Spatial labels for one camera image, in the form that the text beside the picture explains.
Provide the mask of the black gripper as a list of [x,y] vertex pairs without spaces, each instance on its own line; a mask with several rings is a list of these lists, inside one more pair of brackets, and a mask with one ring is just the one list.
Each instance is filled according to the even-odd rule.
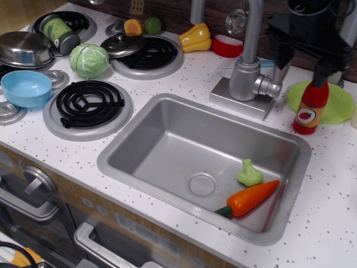
[[339,35],[335,16],[328,12],[311,16],[269,13],[266,21],[269,48],[276,66],[283,69],[299,50],[317,60],[314,87],[322,87],[325,82],[344,86],[341,77],[353,49]]

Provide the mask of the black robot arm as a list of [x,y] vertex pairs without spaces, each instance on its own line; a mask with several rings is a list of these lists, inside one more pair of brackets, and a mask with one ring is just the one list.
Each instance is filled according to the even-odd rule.
[[299,50],[318,60],[312,85],[344,71],[353,49],[339,35],[335,22],[339,1],[287,1],[288,13],[269,13],[267,31],[275,64],[283,69]]

